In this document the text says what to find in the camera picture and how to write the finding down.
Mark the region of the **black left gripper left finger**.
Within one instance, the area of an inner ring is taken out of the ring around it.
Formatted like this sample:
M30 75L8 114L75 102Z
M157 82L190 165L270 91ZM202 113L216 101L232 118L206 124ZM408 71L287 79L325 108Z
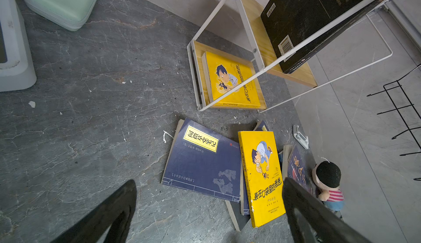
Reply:
M136 210L137 187L130 179L54 243L96 243L107 232L106 243L126 242Z

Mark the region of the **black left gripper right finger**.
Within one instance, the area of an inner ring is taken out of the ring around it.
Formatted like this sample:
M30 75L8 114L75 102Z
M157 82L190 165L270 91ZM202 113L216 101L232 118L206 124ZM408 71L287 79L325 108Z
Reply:
M284 180L282 197L295 243L369 243L291 178Z

